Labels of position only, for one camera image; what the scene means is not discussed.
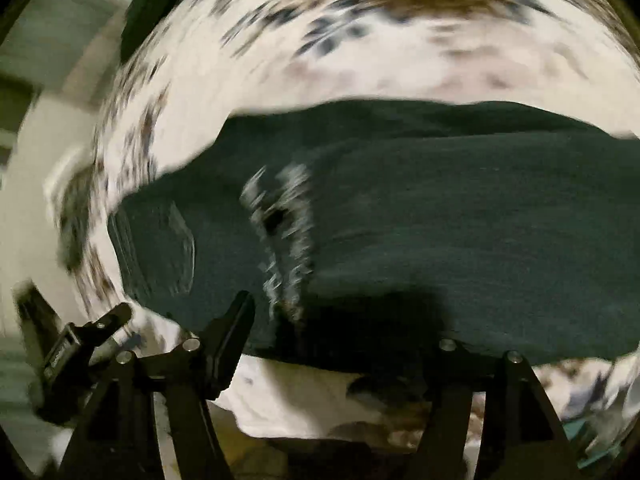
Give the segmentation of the dark blue denim pants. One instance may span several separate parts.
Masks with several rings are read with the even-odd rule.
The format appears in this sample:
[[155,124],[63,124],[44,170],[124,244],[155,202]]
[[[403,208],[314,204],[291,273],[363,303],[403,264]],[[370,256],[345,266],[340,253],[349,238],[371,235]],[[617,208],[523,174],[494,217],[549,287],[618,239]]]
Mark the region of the dark blue denim pants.
[[535,364],[639,341],[639,144],[513,103],[231,118],[108,219],[126,294],[252,356],[362,373],[449,337]]

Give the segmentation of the floral white bed blanket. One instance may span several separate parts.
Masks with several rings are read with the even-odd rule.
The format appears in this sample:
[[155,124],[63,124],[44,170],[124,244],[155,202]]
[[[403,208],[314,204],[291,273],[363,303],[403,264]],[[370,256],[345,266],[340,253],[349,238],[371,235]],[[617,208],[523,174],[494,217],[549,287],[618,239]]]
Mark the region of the floral white bed blanket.
[[[130,301],[132,329],[160,351],[192,332],[126,294],[110,215],[210,148],[231,118],[344,101],[513,103],[639,144],[639,51],[604,0],[182,0],[120,66],[91,144],[47,186],[58,258],[89,314]],[[217,403],[254,438],[413,448],[427,403],[360,399],[349,386],[425,376],[432,359],[429,346],[407,366],[356,373],[245,349]],[[533,366],[559,418],[586,426],[586,454],[638,415],[639,341],[612,360]]]

